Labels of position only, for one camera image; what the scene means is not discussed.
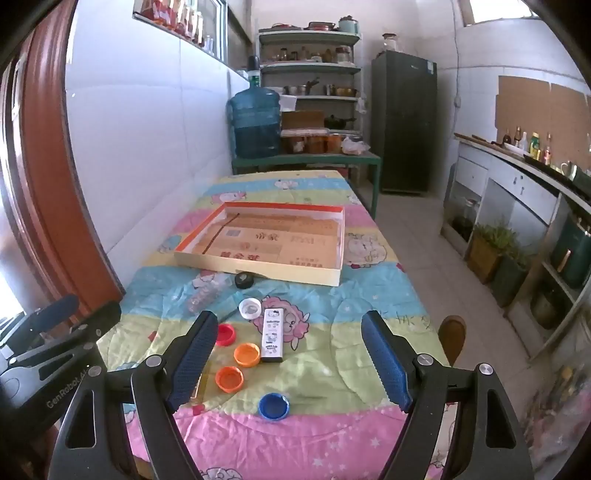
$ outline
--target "plastic bottle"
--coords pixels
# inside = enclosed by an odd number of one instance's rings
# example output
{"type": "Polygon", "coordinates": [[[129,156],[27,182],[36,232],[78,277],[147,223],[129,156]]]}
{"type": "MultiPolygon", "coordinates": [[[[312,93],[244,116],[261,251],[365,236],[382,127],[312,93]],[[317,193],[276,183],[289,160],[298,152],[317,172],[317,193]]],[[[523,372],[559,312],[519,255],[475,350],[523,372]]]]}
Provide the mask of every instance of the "plastic bottle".
{"type": "Polygon", "coordinates": [[[259,87],[257,82],[260,80],[251,78],[248,90],[228,100],[230,143],[239,158],[272,157],[280,151],[279,94],[259,87]]]}

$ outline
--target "blue gripper pad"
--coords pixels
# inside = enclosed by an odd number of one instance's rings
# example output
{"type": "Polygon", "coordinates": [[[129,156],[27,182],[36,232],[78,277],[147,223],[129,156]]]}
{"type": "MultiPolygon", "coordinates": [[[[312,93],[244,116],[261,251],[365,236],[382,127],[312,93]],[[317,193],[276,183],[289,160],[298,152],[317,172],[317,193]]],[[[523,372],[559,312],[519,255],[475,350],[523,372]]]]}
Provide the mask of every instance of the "blue gripper pad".
{"type": "Polygon", "coordinates": [[[413,348],[405,338],[393,335],[375,310],[361,318],[361,337],[388,399],[408,413],[417,383],[413,365],[416,353],[413,348]]]}
{"type": "Polygon", "coordinates": [[[217,317],[208,311],[199,314],[189,331],[175,338],[163,357],[171,380],[171,392],[166,399],[170,412],[191,399],[197,380],[212,353],[217,338],[217,317]]]}

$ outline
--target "potted plant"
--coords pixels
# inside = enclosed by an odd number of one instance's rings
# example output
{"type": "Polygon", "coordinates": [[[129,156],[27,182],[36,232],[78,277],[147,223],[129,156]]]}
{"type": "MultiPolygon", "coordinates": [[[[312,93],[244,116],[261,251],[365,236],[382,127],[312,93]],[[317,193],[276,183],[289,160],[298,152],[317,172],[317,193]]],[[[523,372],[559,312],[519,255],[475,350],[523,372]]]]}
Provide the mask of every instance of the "potted plant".
{"type": "Polygon", "coordinates": [[[506,307],[517,295],[530,269],[530,260],[517,243],[509,246],[503,254],[491,285],[492,295],[499,307],[506,307]]]}
{"type": "Polygon", "coordinates": [[[514,243],[515,232],[503,223],[494,226],[477,224],[472,236],[468,267],[482,283],[490,282],[502,254],[514,243]]]}

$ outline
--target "bottle cap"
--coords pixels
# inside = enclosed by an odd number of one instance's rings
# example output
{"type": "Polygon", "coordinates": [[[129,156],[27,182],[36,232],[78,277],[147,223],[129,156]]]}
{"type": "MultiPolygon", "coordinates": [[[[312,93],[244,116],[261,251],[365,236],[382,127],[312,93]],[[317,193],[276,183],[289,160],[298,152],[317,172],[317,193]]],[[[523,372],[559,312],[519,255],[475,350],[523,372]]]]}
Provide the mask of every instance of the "bottle cap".
{"type": "Polygon", "coordinates": [[[282,420],[290,412],[290,403],[280,393],[268,393],[259,400],[258,410],[264,419],[282,420]]]}
{"type": "Polygon", "coordinates": [[[216,384],[226,393],[235,393],[244,385],[244,375],[238,367],[221,367],[216,373],[216,384]]]}
{"type": "Polygon", "coordinates": [[[241,367],[254,367],[261,361],[261,350],[254,343],[241,343],[234,350],[234,360],[241,367]]]}
{"type": "Polygon", "coordinates": [[[238,311],[245,320],[254,320],[259,318],[262,313],[261,302],[257,299],[244,299],[238,306],[238,311]]]}
{"type": "Polygon", "coordinates": [[[259,63],[259,59],[256,55],[250,55],[248,57],[248,63],[247,63],[247,67],[248,71],[250,72],[251,70],[260,70],[261,69],[261,65],[259,63]]]}
{"type": "Polygon", "coordinates": [[[249,272],[240,272],[234,277],[234,283],[236,284],[236,288],[240,290],[245,290],[250,288],[254,285],[255,277],[252,273],[249,272]]]}
{"type": "Polygon", "coordinates": [[[234,343],[236,340],[236,330],[232,325],[227,323],[220,323],[217,326],[217,346],[228,346],[234,343]]]}

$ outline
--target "saucepan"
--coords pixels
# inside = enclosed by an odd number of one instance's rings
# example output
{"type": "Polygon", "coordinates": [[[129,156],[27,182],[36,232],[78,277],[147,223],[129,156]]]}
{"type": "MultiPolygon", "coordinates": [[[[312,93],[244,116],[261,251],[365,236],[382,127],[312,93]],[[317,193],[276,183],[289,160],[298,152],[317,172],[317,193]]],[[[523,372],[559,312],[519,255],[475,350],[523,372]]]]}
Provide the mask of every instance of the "saucepan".
{"type": "Polygon", "coordinates": [[[331,130],[345,130],[349,122],[355,122],[355,118],[339,118],[331,115],[324,119],[324,126],[331,130]]]}

